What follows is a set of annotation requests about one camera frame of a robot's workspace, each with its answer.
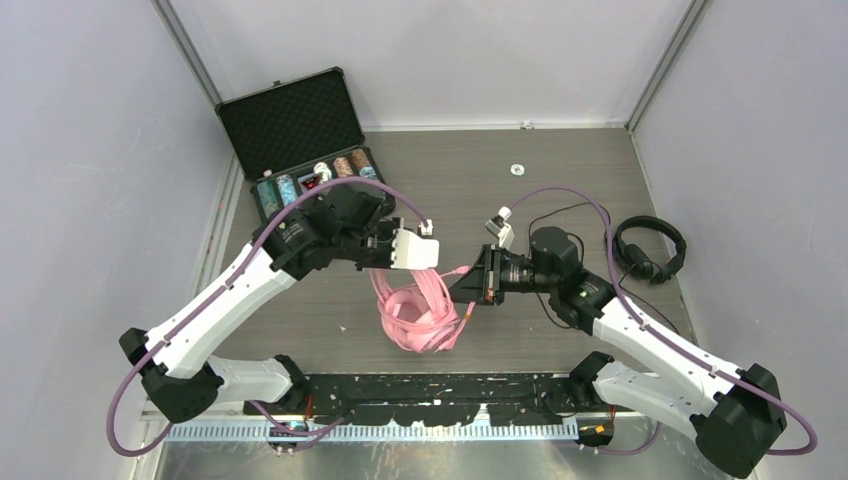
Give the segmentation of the pink headphones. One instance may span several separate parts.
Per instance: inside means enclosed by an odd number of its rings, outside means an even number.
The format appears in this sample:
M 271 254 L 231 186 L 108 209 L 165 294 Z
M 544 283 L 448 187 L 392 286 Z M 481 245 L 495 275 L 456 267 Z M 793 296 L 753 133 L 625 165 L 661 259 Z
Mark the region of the pink headphones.
M 371 270 L 369 276 L 385 335 L 407 352 L 425 354 L 453 349 L 476 304 L 471 302 L 463 311 L 459 310 L 445 278 L 469 271 L 468 266 L 446 273 L 413 270 L 412 284 L 394 288 L 383 270 Z

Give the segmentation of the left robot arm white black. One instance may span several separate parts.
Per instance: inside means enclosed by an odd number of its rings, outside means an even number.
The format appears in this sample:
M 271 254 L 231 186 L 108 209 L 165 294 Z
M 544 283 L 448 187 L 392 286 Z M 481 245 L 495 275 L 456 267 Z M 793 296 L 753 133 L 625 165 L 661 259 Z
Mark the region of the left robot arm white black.
M 172 424 L 212 406 L 253 402 L 284 414 L 306 407 L 310 383 L 286 355 L 230 360 L 214 352 L 245 320 L 309 273 L 336 260 L 359 270 L 411 269 L 416 237 L 389 221 L 387 199 L 407 203 L 377 180 L 346 177 L 323 183 L 276 211 L 234 262 L 197 297 L 159 326 L 128 329 L 119 344 L 132 364 L 120 386 L 139 379 Z

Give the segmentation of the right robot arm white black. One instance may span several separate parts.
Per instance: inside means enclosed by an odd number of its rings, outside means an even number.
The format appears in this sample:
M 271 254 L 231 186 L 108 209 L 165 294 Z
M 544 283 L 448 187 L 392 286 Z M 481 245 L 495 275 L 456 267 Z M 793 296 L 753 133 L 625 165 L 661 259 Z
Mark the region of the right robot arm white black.
M 602 352 L 574 367 L 571 397 L 584 410 L 603 403 L 639 412 L 691 439 L 716 468 L 748 477 L 785 431 L 776 377 L 759 364 L 743 369 L 652 319 L 587 270 L 577 245 L 558 227 L 530 236 L 530 252 L 486 244 L 449 288 L 459 303 L 499 305 L 507 293 L 548 295 L 568 326 L 607 342 L 650 369 L 639 373 Z

